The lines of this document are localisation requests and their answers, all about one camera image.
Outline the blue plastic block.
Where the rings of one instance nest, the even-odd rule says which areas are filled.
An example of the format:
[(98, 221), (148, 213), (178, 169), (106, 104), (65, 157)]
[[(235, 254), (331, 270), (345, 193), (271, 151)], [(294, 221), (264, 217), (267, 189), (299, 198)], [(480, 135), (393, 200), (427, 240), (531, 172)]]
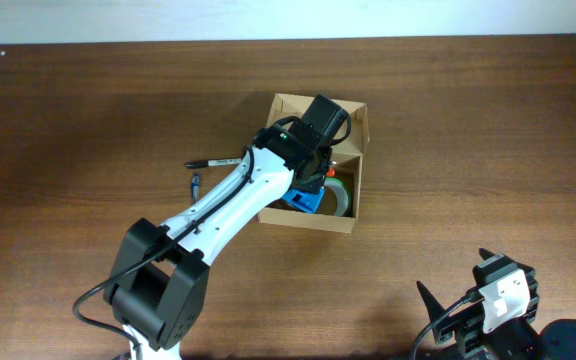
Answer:
[(324, 187), (321, 187), (319, 192), (316, 194), (298, 189), (290, 189), (281, 197), (281, 199), (289, 206), (301, 212), (314, 214), (318, 211), (324, 194)]

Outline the green tape roll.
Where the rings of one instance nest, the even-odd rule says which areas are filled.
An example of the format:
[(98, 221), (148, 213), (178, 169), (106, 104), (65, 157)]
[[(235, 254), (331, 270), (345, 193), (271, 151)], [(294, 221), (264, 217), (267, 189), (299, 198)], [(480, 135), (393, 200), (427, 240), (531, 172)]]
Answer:
[(333, 215), (337, 217), (344, 217), (350, 209), (351, 205), (350, 191), (341, 180), (332, 177), (329, 177), (325, 180), (324, 186), (334, 195), (336, 201), (336, 209)]

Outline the blue ballpoint pen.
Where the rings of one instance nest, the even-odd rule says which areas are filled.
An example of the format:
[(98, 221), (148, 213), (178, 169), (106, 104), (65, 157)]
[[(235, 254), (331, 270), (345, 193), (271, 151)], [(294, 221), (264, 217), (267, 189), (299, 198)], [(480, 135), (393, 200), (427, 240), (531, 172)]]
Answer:
[(194, 172), (191, 180), (191, 203), (196, 204), (199, 201), (201, 177), (198, 172)]

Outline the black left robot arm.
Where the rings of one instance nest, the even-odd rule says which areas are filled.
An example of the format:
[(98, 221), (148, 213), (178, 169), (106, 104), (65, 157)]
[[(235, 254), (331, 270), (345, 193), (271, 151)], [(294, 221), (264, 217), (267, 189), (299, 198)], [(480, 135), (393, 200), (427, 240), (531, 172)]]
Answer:
[(318, 95), (301, 116), (261, 129), (221, 183), (180, 214), (145, 218), (125, 233), (103, 298), (129, 338), (129, 359), (177, 359), (202, 311), (210, 267), (263, 208), (281, 201), (315, 213), (324, 198), (339, 130), (352, 117)]

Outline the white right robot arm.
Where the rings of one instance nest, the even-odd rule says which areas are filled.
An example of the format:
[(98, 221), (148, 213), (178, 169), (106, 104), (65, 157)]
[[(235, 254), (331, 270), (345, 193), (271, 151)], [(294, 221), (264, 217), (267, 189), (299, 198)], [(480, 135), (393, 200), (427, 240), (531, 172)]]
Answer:
[(422, 283), (417, 289), (429, 324), (415, 338), (410, 359), (576, 359), (576, 319), (532, 326), (540, 296), (536, 270), (481, 248), (475, 286), (443, 307)]

